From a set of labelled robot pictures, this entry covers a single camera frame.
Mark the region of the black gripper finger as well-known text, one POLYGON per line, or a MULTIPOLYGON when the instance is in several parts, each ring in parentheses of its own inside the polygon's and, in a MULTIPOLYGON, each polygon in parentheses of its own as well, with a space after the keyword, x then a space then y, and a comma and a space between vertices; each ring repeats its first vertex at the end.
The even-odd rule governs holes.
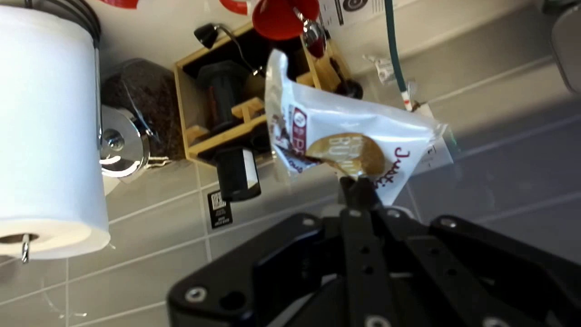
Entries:
POLYGON ((345 200, 339 229, 350 327, 395 327, 388 273, 372 224, 377 198, 368 180, 341 178, 339 186, 345 200))

